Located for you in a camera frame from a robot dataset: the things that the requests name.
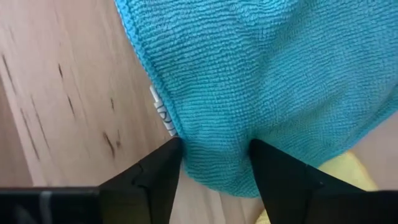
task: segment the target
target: yellow cloth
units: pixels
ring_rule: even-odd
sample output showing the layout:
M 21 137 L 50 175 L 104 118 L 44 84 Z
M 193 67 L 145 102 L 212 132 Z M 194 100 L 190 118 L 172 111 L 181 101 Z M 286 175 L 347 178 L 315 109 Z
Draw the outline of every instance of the yellow cloth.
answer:
M 346 152 L 326 161 L 319 169 L 363 190 L 377 190 L 377 186 L 370 178 L 365 166 L 362 165 L 352 152 Z M 271 224 L 265 210 L 257 219 L 256 224 Z

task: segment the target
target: black plastic piece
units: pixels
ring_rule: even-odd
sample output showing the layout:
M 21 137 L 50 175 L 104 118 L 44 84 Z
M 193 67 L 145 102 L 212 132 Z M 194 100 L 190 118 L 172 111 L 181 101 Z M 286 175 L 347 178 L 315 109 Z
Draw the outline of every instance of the black plastic piece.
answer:
M 98 187 L 0 189 L 0 223 L 167 224 L 181 159 L 173 138 Z
M 272 224 L 398 223 L 398 192 L 365 192 L 257 139 L 249 156 Z

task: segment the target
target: towel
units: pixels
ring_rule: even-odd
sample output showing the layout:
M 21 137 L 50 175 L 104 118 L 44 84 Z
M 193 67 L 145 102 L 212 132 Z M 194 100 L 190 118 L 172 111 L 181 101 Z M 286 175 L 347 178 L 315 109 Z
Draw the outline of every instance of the towel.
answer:
M 115 1 L 211 189 L 259 195 L 254 138 L 318 167 L 398 109 L 397 1 Z

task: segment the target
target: wood grain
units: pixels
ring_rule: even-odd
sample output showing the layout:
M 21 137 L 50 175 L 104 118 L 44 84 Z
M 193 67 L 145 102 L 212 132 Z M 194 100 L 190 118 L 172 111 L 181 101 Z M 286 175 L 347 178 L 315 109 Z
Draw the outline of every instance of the wood grain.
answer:
M 32 178 L 0 77 L 0 187 L 30 187 Z
M 353 148 L 380 189 L 398 189 L 398 112 Z
M 34 185 L 98 185 L 170 138 L 112 1 L 0 0 L 0 54 Z M 181 174 L 171 223 L 253 223 L 261 209 Z

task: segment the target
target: blue microfiber towel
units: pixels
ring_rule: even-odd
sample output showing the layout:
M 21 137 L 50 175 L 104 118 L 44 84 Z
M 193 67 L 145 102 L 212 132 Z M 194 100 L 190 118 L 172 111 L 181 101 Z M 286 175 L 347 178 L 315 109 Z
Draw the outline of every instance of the blue microfiber towel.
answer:
M 211 189 L 259 195 L 253 138 L 319 166 L 398 109 L 398 1 L 116 5 L 187 174 Z

